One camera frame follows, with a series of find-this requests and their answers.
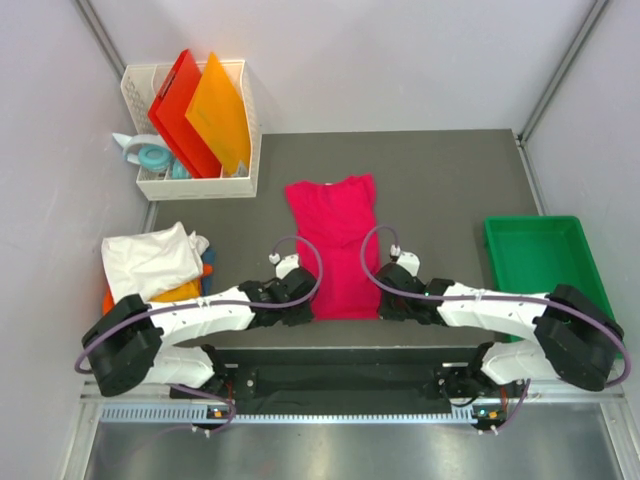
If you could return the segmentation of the teal white headphones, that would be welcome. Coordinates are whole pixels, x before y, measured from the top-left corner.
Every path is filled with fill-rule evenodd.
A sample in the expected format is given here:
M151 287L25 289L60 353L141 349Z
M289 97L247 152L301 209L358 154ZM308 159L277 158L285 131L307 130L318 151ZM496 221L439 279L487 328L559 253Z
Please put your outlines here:
M112 138L121 147L124 160L151 173L169 173L174 180L187 180L192 176L157 134L126 135L113 133Z

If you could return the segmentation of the orange plastic folder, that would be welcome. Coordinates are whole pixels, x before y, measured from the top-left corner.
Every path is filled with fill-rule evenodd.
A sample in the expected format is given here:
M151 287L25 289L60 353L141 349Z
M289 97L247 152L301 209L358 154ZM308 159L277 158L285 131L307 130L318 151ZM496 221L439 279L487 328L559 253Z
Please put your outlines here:
M214 53L209 54L185 116L226 175L248 175L251 142L243 98Z

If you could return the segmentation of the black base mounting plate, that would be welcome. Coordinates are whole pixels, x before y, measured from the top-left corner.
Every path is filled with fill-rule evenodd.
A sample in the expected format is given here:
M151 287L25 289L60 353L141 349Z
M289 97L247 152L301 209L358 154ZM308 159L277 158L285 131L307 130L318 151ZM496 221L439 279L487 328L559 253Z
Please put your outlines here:
M214 348L222 372L203 389L256 415L448 413L470 399L500 402L522 392L518 382L471 381L475 354L471 347Z

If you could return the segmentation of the green plastic tray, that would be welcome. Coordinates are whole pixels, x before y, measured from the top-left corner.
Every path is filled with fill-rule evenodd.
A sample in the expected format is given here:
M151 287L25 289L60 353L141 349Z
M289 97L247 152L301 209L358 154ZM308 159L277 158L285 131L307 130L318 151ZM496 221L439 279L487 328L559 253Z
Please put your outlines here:
M534 294L571 285L614 315L577 217L491 216L484 237L496 290Z

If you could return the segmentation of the magenta t shirt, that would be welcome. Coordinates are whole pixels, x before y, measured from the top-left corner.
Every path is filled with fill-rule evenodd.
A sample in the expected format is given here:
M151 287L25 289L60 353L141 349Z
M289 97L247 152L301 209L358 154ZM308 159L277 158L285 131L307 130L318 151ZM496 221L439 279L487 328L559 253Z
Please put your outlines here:
M381 293L362 269L380 268L378 237L362 246L377 225L373 176L350 176L332 184L302 181L286 186L284 193L297 235L304 239L297 244L301 264L313 275L323 276L311 302L315 318L376 318Z

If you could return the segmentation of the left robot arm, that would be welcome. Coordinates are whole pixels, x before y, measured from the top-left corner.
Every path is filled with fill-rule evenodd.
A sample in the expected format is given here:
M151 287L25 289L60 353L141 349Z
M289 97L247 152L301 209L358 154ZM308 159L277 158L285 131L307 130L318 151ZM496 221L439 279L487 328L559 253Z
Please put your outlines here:
M299 325L313 319L310 301L318 280L294 267L267 283L246 281L222 293L174 303L118 301L82 338L83 358L104 397L142 384L178 384L216 396L227 374L209 345L183 342L227 331Z

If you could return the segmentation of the white plastic organizer basket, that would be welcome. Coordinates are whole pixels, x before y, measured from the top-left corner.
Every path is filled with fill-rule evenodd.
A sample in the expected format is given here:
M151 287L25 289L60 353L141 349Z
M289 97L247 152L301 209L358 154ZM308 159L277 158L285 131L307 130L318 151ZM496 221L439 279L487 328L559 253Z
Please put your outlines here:
M148 200L253 198L257 195L262 133L252 92L252 72L244 60L223 60L221 64L245 106L251 141L248 173L236 177L222 174L218 178L178 180L170 172L153 173L141 167L136 184ZM148 118L148 110L170 69L169 64L139 64L129 65L124 71L120 89L138 134L156 132Z

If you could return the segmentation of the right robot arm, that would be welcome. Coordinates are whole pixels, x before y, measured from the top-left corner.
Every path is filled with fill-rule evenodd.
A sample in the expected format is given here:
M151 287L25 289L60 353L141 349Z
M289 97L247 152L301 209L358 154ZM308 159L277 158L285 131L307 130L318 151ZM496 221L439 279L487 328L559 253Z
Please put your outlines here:
M487 396L519 380L561 380L599 392L625 380L611 376L623 352L624 331L578 289L515 295L472 288L448 279L421 282L398 259L369 278L381 292L385 320L476 328L511 336L480 344L461 371L445 378L447 394Z

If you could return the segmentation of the red plastic folder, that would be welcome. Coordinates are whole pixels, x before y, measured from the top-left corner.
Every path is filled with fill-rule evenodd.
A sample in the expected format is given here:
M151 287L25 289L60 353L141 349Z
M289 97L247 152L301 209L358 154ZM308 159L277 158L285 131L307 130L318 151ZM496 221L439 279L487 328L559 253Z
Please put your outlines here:
M201 76L191 51L183 50L159 88L148 117L193 178L218 178L220 162L186 118Z

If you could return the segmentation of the blue folded t shirt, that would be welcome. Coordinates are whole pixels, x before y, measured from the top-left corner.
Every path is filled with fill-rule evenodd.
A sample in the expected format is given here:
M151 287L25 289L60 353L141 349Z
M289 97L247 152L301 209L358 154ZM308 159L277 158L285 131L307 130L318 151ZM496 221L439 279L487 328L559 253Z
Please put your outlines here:
M209 295L212 289L215 258L216 253L212 248L207 248L201 255L203 274L200 277L200 285L204 296Z

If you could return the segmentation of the white folded t shirt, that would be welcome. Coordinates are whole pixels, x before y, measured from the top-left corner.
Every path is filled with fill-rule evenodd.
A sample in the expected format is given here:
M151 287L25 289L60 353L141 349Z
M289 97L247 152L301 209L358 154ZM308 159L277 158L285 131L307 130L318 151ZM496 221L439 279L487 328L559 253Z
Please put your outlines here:
M112 299L137 294L147 301L199 278L209 246L180 221L164 230L105 238L101 258Z

